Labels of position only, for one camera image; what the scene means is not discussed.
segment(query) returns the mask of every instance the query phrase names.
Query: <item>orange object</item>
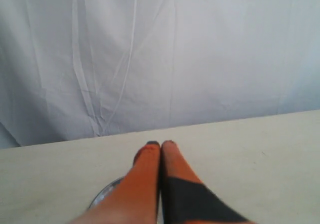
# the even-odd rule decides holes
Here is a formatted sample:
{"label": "orange object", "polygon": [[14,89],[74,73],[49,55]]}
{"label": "orange object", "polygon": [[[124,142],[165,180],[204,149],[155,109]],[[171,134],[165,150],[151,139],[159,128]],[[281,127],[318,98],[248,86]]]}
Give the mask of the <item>orange object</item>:
{"label": "orange object", "polygon": [[149,141],[110,195],[70,224],[156,224],[160,145]]}
{"label": "orange object", "polygon": [[166,224],[253,224],[225,205],[190,168],[177,144],[165,141],[162,158],[162,211]]}

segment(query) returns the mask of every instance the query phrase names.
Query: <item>black stripe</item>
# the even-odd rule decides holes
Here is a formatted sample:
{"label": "black stripe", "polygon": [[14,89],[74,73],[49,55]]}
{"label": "black stripe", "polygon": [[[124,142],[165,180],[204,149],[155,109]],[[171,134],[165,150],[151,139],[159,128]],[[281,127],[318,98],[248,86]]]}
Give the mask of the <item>black stripe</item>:
{"label": "black stripe", "polygon": [[174,177],[167,177],[162,181],[162,209],[166,224],[185,221],[247,221],[203,184]]}

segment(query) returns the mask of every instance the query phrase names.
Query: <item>white table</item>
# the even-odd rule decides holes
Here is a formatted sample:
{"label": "white table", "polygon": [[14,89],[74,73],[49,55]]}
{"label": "white table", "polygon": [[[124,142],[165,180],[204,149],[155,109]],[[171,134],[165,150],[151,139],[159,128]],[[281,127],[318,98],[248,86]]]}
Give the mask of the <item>white table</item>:
{"label": "white table", "polygon": [[320,223],[320,110],[0,150],[0,223],[65,223],[126,174],[138,148],[169,139],[251,220]]}

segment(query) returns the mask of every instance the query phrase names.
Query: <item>white backdrop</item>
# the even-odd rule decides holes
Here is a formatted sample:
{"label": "white backdrop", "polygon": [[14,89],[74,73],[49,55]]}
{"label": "white backdrop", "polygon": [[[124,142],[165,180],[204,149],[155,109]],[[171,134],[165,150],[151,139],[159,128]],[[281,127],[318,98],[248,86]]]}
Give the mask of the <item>white backdrop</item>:
{"label": "white backdrop", "polygon": [[22,146],[319,108],[320,0],[0,0]]}

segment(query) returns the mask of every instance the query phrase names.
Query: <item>white sheet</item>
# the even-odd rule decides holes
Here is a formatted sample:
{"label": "white sheet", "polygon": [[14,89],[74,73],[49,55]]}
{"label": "white sheet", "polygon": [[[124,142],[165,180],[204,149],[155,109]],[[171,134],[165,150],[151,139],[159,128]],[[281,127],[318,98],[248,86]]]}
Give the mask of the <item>white sheet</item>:
{"label": "white sheet", "polygon": [[320,0],[0,0],[22,145],[320,108]]}

